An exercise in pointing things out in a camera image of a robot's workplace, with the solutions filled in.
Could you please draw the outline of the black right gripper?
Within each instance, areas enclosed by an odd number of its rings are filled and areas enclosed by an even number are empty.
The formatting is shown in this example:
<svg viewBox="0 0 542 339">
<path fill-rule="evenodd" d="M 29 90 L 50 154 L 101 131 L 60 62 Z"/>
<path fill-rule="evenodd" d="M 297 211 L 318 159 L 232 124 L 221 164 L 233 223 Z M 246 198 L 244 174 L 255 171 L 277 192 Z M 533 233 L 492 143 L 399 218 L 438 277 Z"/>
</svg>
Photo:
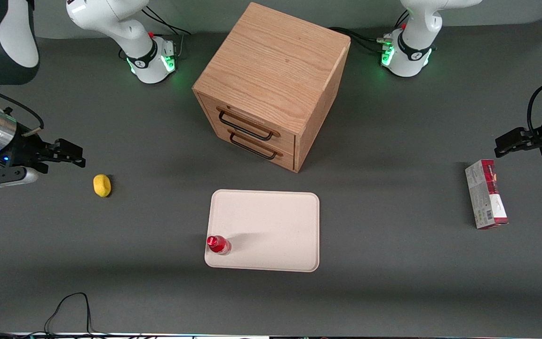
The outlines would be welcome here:
<svg viewBox="0 0 542 339">
<path fill-rule="evenodd" d="M 32 168 L 40 174 L 48 174 L 45 162 L 70 163 L 85 168 L 83 148 L 59 138 L 53 144 L 38 135 L 16 135 L 10 144 L 0 150 L 0 178 L 16 178 Z"/>
</svg>

